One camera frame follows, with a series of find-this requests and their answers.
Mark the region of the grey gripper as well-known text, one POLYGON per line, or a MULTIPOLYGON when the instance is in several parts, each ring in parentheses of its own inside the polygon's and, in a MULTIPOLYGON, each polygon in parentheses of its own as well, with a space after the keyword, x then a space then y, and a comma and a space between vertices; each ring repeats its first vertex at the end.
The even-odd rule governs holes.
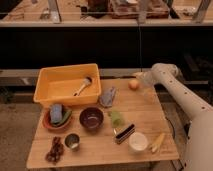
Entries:
MULTIPOLYGON (((132 74, 132 76, 140 76, 141 82, 145 87, 153 87, 156 84, 156 80, 154 79, 151 71, 135 72, 132 74)), ((155 90, 153 88, 146 88, 144 90, 144 99, 147 102, 153 102, 155 100, 155 90)))

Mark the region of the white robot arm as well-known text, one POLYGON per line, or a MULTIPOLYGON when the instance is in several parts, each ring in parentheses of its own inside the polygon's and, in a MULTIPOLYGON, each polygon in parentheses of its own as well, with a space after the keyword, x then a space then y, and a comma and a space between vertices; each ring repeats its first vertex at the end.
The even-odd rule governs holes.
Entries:
POLYGON ((213 171, 213 106, 177 80, 175 64, 156 63, 133 76, 144 86, 163 85, 191 120, 184 171, 213 171))

